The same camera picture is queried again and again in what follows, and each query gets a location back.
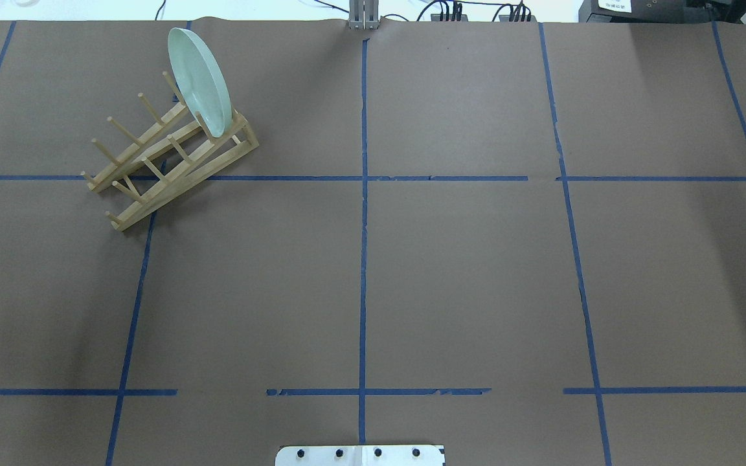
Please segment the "light green plate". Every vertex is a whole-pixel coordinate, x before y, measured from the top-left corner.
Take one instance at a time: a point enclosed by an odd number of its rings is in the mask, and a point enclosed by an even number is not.
[[[190,112],[200,112],[218,138],[232,124],[232,103],[215,56],[197,34],[175,27],[168,33],[168,58]]]

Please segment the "black device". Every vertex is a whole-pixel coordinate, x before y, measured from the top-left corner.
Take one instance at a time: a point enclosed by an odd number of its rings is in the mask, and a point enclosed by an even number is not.
[[[580,23],[738,23],[746,0],[583,0]]]

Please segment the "white metal plate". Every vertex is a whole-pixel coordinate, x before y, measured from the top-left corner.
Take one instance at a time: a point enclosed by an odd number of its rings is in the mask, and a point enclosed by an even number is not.
[[[440,445],[293,446],[278,451],[275,466],[444,466],[444,452]]]

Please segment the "white wall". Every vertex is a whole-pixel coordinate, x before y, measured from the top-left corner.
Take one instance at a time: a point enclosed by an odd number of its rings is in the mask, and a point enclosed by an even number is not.
[[[326,1],[347,7],[347,0]],[[539,21],[574,23],[581,1],[527,0],[526,5]],[[18,3],[35,4],[18,6]],[[162,0],[0,0],[0,20],[150,20],[160,3]],[[379,0],[379,12],[381,15],[398,13],[415,20],[424,5],[422,0]],[[437,12],[438,9],[435,5],[429,11]],[[489,21],[495,11],[496,6],[465,5],[464,8],[470,21]],[[346,13],[324,8],[312,0],[168,0],[163,18],[196,19],[205,16],[242,20],[346,19]]]

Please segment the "cable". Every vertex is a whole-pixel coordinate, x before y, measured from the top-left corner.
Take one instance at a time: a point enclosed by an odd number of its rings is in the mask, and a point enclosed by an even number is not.
[[[157,12],[154,13],[154,21],[157,21],[157,17],[160,16],[160,11],[163,11],[163,8],[166,6],[166,0],[163,0],[163,3],[160,4],[160,8],[157,9]]]
[[[441,8],[442,7],[441,7],[441,5],[445,6],[445,16],[450,16],[450,14],[451,14],[450,6],[447,5],[447,2],[445,0],[433,0],[433,2],[427,3],[427,5],[425,6],[425,8],[422,9],[422,11],[420,12],[420,15],[416,18],[417,21],[420,20],[420,19],[422,19],[422,15],[424,15],[424,12],[426,12],[427,9],[430,8],[431,5],[433,5],[433,3],[439,3],[440,4],[440,6],[439,6],[439,8],[440,8],[439,20],[442,20],[442,13],[441,13],[441,11],[442,11]]]
[[[508,20],[514,21],[514,23],[526,23],[526,21],[531,21],[531,9],[520,2],[514,11],[514,14],[512,17],[509,17]]]
[[[349,10],[345,10],[344,8],[338,8],[338,6],[331,5],[330,3],[327,3],[327,2],[322,2],[322,0],[313,0],[313,2],[320,3],[320,4],[324,5],[324,6],[329,6],[330,8],[333,8],[333,9],[338,10],[340,12],[346,12],[346,13],[350,12]]]
[[[494,13],[494,17],[491,18],[491,22],[492,23],[494,23],[494,21],[497,20],[497,17],[500,15],[500,12],[503,11],[503,8],[506,8],[506,6],[508,6],[508,8],[510,9],[510,12],[508,13],[509,17],[510,17],[510,15],[514,14],[514,5],[512,5],[510,3],[504,3],[503,6],[500,6],[500,8],[497,9],[497,12]]]
[[[467,3],[469,5],[490,5],[490,6],[503,6],[505,3],[485,3],[485,2],[459,2],[459,3]]]
[[[384,17],[400,17],[403,20],[408,21],[408,23],[411,22],[411,20],[409,20],[408,18],[403,17],[402,15],[397,15],[396,13],[390,13],[389,15],[384,15],[382,18],[384,18]]]

